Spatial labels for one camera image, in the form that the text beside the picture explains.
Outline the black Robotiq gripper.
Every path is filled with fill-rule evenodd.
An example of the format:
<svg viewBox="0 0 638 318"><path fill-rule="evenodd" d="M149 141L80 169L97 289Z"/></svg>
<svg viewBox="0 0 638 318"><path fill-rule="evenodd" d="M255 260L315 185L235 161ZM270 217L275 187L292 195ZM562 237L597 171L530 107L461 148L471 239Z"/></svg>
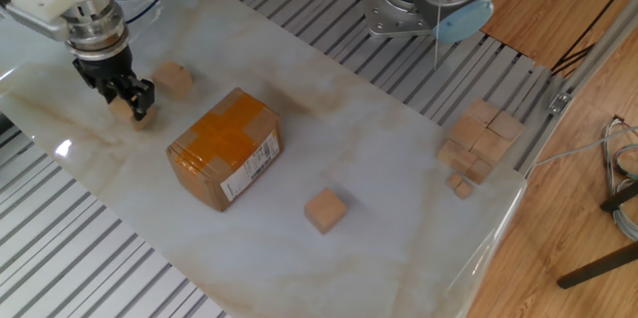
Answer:
<svg viewBox="0 0 638 318"><path fill-rule="evenodd" d="M91 89L98 89L108 105L117 97L123 99L138 122L155 103L155 84L135 76L132 69L133 55L129 47L105 60L76 58L73 65Z"/></svg>

